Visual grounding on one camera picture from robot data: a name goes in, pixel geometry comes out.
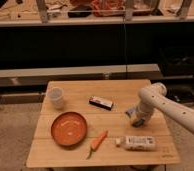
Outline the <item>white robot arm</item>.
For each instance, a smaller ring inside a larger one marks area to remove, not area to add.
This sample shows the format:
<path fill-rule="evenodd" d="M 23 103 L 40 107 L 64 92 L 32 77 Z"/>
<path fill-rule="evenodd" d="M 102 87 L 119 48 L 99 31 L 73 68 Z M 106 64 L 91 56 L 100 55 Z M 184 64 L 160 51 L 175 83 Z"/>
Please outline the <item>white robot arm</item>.
<path fill-rule="evenodd" d="M 139 103 L 131 114 L 131 124 L 141 127 L 147 124 L 157 109 L 189 132 L 194 134 L 194 109 L 166 98 L 167 89 L 162 83 L 154 83 L 140 89 Z"/>

